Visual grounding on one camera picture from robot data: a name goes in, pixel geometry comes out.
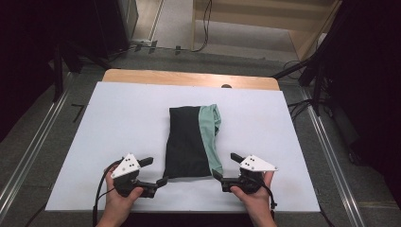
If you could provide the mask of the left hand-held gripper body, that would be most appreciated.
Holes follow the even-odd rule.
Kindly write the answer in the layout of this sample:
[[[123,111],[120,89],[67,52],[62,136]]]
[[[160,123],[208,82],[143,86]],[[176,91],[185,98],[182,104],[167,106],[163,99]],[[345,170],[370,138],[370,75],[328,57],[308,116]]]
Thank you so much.
[[[142,187],[141,198],[153,198],[158,189],[156,183],[145,183],[137,179],[140,169],[135,156],[129,153],[112,173],[113,186],[119,195],[127,197],[136,187]]]

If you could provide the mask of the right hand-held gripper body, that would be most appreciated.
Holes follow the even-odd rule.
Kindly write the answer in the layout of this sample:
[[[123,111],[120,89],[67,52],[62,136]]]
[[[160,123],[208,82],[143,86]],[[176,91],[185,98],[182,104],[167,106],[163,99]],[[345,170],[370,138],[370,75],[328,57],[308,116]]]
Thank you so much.
[[[244,193],[253,194],[264,184],[262,173],[277,171],[274,166],[255,155],[243,157],[239,163],[239,176],[237,178],[224,178],[221,180],[223,192],[230,192],[232,186],[238,186]]]

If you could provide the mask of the black and green T-shirt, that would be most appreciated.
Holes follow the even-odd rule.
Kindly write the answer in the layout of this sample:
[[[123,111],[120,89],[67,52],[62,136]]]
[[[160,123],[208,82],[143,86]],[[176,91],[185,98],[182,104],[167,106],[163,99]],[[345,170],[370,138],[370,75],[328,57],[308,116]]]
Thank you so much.
[[[169,179],[207,177],[223,173],[216,148],[221,124],[217,104],[169,109],[164,176]]]

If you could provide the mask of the person's left hand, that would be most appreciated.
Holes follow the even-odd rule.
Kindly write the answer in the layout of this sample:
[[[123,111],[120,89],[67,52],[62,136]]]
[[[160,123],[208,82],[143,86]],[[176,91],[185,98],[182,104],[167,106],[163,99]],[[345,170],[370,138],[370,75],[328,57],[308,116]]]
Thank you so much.
[[[134,202],[142,195],[143,188],[136,187],[127,197],[123,197],[114,189],[113,178],[110,173],[106,176],[106,183],[109,193],[106,196],[106,205],[103,217],[115,221],[124,221],[129,215]]]

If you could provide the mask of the person's right hand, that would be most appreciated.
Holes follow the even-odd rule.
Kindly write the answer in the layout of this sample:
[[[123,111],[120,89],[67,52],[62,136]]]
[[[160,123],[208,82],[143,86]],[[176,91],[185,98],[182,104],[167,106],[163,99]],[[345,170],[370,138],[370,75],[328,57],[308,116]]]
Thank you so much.
[[[238,186],[232,186],[231,191],[245,205],[252,220],[265,221],[271,218],[270,195],[265,188],[260,188],[253,194],[244,193]]]

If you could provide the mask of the white board mat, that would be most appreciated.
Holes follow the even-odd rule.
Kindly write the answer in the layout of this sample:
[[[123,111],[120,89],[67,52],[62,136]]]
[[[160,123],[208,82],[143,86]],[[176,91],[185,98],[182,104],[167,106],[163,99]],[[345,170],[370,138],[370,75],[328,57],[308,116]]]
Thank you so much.
[[[255,155],[277,166],[271,191],[279,212],[316,212],[319,204],[305,158],[280,91],[100,82],[92,94],[61,167],[49,211],[90,211],[100,179],[112,162],[132,153],[153,158],[140,180],[155,182],[165,170],[169,109],[217,104],[221,125],[216,139],[226,177],[239,165],[230,157]]]

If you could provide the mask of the person's dark clothing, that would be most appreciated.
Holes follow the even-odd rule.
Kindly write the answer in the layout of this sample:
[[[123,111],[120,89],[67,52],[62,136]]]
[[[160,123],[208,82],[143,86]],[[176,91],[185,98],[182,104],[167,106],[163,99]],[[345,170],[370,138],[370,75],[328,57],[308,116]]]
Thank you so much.
[[[247,214],[129,214],[121,227],[253,227]]]

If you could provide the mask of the black tripod stand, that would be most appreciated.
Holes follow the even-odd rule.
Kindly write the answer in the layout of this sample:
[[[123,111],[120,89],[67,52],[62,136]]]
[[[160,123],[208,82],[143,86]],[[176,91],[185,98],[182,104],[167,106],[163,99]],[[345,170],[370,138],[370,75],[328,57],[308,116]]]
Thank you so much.
[[[317,51],[306,60],[299,61],[296,64],[285,68],[283,71],[272,76],[273,79],[281,79],[295,71],[304,68],[303,73],[298,78],[298,83],[301,87],[306,87],[312,81],[314,81],[311,106],[317,116],[320,116],[319,106],[325,73],[325,63],[321,60],[321,57],[322,54]]]
[[[55,93],[53,97],[53,102],[59,101],[61,99],[61,95],[64,92],[62,63],[65,62],[71,72],[79,73],[83,67],[79,56],[86,57],[91,62],[102,67],[105,70],[109,70],[112,68],[108,62],[105,62],[100,57],[96,56],[89,49],[84,48],[72,41],[59,40],[54,45],[53,65],[55,75]]]

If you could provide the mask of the wooden shelf unit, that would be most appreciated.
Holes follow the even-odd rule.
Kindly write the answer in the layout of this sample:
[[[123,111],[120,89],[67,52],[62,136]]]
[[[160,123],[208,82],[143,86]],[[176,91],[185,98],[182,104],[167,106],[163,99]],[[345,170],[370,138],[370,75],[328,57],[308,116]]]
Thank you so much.
[[[303,61],[330,27],[342,0],[192,0],[190,48],[195,49],[196,21],[211,12],[212,22],[286,29]]]

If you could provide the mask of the black cabinet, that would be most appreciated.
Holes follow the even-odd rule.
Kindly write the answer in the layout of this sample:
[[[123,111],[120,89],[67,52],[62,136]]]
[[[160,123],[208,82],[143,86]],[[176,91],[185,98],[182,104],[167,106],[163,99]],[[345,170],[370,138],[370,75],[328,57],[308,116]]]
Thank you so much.
[[[138,21],[136,0],[95,0],[106,53],[127,50]]]

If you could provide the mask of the dark curtain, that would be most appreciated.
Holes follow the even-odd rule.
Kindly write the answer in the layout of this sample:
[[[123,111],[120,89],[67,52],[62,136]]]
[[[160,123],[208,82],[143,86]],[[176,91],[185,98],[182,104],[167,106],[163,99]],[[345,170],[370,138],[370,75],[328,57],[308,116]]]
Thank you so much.
[[[323,53],[349,148],[401,209],[401,0],[343,0]]]
[[[0,0],[0,142],[54,86],[59,40],[109,57],[95,0]]]

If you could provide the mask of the metal floor rail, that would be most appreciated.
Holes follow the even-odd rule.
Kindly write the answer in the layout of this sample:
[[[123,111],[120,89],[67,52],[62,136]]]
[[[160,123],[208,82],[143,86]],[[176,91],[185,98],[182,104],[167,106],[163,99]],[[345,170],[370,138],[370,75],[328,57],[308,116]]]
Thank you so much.
[[[35,132],[33,138],[30,140],[28,147],[22,158],[20,159],[17,167],[15,167],[12,175],[9,180],[0,191],[0,223],[5,219],[14,199],[16,198],[18,191],[20,190],[28,171],[31,169],[39,151],[52,129],[54,122],[56,121],[66,98],[70,93],[70,89],[77,79],[77,73],[68,73],[64,79],[64,90],[61,93],[61,96],[56,102],[53,102],[44,119],[41,122],[41,125]]]
[[[352,227],[367,227],[359,211],[357,201],[340,167],[336,152],[326,133],[322,118],[317,116],[312,107],[308,107],[308,114],[321,143],[323,154],[330,168],[331,175],[340,195],[341,203]]]

